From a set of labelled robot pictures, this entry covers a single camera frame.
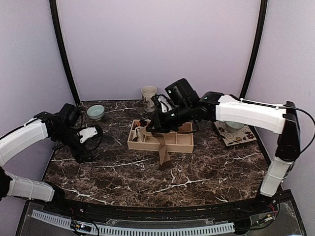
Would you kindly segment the beige ribbed sock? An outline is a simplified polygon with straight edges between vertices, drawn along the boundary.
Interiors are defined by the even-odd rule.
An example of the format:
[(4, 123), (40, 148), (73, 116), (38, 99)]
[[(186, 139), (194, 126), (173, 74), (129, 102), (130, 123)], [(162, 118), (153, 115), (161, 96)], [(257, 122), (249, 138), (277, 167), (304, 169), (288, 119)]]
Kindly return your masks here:
[(145, 126), (145, 131), (146, 134), (156, 138), (159, 141), (159, 170), (164, 171), (165, 169), (169, 168), (172, 166), (171, 158), (168, 153), (167, 147), (166, 147), (166, 142), (165, 142), (165, 137), (161, 133), (157, 133), (155, 131), (147, 131), (147, 128), (149, 125)]

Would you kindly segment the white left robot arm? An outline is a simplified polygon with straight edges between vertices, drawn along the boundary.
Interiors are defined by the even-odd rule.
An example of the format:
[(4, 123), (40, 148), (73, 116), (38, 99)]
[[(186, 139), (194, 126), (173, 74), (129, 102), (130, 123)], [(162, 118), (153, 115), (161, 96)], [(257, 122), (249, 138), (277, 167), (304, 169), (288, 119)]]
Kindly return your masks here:
[(67, 147), (79, 163), (94, 160), (95, 147), (88, 147), (88, 140), (103, 138), (98, 125), (83, 127), (80, 109), (64, 104), (57, 113), (41, 112), (26, 123), (0, 138), (0, 197), (17, 197), (50, 202), (58, 214), (69, 211), (69, 202), (58, 194), (63, 193), (53, 184), (41, 180), (48, 164), (49, 148)]

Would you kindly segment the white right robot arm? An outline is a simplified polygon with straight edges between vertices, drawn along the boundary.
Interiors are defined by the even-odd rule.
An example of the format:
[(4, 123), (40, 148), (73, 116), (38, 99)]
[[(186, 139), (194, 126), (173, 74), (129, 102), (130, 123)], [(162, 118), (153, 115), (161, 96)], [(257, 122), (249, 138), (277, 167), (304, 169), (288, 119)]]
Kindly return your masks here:
[(260, 186), (260, 195), (251, 203), (255, 213), (262, 213), (270, 205), (279, 185), (290, 167), (301, 154), (300, 126), (293, 102), (268, 104), (208, 91), (202, 97), (182, 78), (165, 88), (166, 102), (158, 95), (152, 97), (156, 111), (146, 130), (151, 133), (169, 133), (189, 121), (230, 121), (278, 134), (277, 149), (266, 177)]

